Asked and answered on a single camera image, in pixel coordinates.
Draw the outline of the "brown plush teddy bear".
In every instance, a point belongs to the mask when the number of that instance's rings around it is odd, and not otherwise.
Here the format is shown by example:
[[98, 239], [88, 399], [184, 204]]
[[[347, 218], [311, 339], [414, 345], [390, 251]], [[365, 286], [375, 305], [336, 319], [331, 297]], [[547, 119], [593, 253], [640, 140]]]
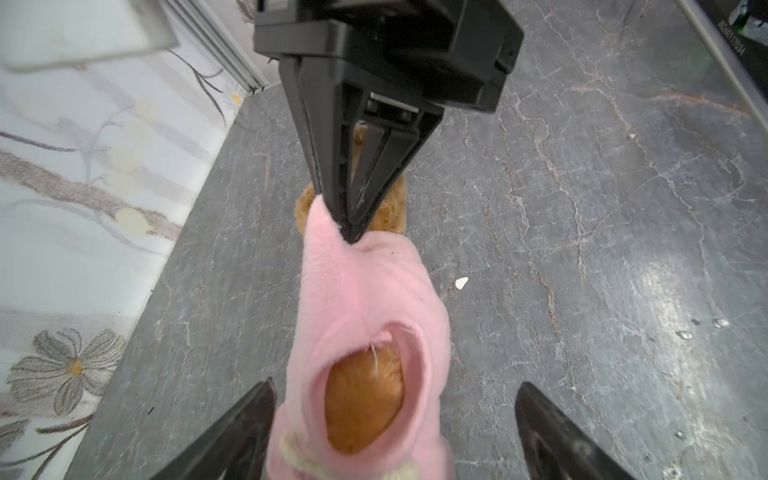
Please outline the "brown plush teddy bear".
[[[354, 128], [352, 173], [356, 173], [367, 126]], [[316, 197], [310, 183], [296, 202], [297, 229], [305, 234]], [[401, 174], [378, 207], [368, 231], [405, 235], [407, 186]], [[402, 362], [392, 346], [368, 347], [347, 355], [330, 369], [325, 390], [325, 421], [331, 447], [354, 455], [374, 443], [392, 424], [404, 403]]]

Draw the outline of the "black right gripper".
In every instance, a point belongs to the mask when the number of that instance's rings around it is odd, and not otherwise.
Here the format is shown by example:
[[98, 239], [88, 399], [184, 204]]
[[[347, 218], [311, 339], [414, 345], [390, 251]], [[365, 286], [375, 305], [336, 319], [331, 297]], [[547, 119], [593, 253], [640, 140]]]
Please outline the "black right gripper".
[[315, 193], [350, 244], [405, 233], [405, 169], [444, 114], [366, 101], [362, 70], [434, 104], [492, 112], [524, 40], [500, 1], [256, 1], [253, 25], [255, 52], [280, 59]]

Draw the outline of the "pink bear hoodie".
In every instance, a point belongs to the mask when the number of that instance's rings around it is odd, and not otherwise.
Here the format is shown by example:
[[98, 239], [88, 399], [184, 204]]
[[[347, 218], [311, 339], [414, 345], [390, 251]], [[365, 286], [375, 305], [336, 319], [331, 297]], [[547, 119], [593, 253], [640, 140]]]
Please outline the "pink bear hoodie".
[[[328, 439], [325, 392], [339, 360], [387, 348], [401, 360], [401, 410], [367, 448], [344, 455]], [[343, 239], [316, 198], [304, 234], [298, 316], [284, 402], [271, 429], [272, 479], [451, 479], [440, 431], [440, 397], [450, 368], [450, 324], [414, 244], [373, 231]]]

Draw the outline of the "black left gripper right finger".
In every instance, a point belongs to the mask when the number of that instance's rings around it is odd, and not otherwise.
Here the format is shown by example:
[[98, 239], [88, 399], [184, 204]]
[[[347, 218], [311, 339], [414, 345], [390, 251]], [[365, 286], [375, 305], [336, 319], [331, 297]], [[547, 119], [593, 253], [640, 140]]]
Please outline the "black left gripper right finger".
[[633, 479], [530, 382], [517, 392], [515, 418], [530, 478]]

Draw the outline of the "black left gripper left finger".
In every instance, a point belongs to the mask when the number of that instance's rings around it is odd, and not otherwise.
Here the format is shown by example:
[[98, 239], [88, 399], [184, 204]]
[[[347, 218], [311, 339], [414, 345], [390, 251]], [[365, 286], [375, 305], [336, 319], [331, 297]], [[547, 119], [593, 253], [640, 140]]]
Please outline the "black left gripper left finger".
[[273, 380], [257, 383], [152, 480], [260, 479], [276, 402]]

